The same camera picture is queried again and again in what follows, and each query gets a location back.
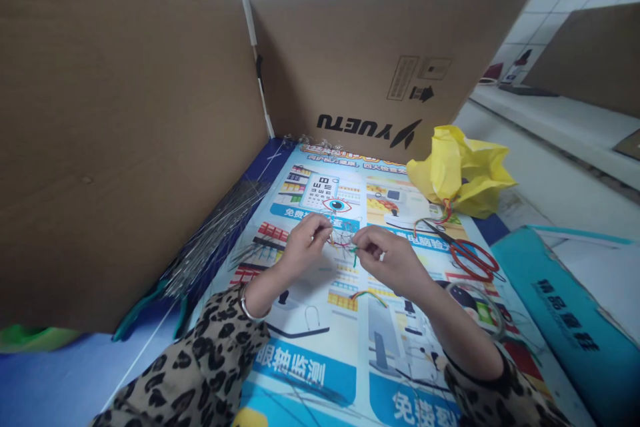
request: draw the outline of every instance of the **cardboard panel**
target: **cardboard panel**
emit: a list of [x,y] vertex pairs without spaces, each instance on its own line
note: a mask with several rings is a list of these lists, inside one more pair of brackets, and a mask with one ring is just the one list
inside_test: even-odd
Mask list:
[[276,135],[425,159],[526,2],[251,0]]
[[0,326],[112,332],[267,138],[242,1],[0,18]]
[[523,83],[640,118],[640,3],[570,14]]
[[616,152],[640,160],[640,130],[636,130],[625,139],[622,139],[613,149]]

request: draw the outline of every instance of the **poster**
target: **poster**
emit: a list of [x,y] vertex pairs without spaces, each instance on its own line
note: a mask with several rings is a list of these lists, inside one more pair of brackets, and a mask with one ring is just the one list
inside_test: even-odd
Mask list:
[[[489,296],[507,320],[503,352],[553,399],[542,374],[546,361],[541,359],[548,359],[548,352],[536,353],[519,330],[521,320],[531,320],[508,280],[487,283],[469,277],[453,262],[448,245],[416,224],[420,218],[442,216],[442,209],[409,182],[404,165],[296,147],[192,319],[195,323],[211,294],[248,282],[275,264],[289,233],[307,214],[330,219],[334,231],[319,265],[283,292],[267,316],[271,340],[256,355],[236,424],[457,425],[460,411],[443,375],[446,357],[429,320],[370,276],[352,251],[351,237],[366,225],[408,239],[441,286],[462,280]],[[467,216],[454,213],[439,228],[486,246]],[[362,291],[378,298],[351,299]],[[485,300],[462,287],[451,293],[482,328],[496,331],[496,313]],[[557,364],[547,370],[556,382]]]

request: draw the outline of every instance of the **leopard print sleeve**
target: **leopard print sleeve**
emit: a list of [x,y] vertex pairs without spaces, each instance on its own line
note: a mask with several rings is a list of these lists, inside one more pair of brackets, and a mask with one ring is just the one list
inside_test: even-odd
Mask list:
[[267,326],[241,309],[241,293],[236,286],[211,297],[196,326],[118,391],[91,425],[231,425],[253,357],[269,340]]
[[455,397],[461,426],[570,426],[568,419],[502,355],[504,371],[492,381],[464,373],[451,359],[445,381]]

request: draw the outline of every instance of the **yellow plastic bag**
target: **yellow plastic bag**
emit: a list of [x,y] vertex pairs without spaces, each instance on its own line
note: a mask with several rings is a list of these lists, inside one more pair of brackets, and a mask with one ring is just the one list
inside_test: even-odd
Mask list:
[[411,160],[407,174],[433,203],[458,195],[455,211],[484,219],[498,210],[499,192],[517,185],[502,166],[508,148],[468,139],[453,125],[436,127],[431,140],[431,155],[425,161]]

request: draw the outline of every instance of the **white shelf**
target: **white shelf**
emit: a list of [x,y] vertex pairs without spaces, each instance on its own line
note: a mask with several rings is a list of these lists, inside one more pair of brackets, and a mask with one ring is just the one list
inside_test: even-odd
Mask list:
[[640,161],[612,150],[640,129],[640,119],[566,97],[525,97],[497,87],[476,87],[471,99],[640,190]]

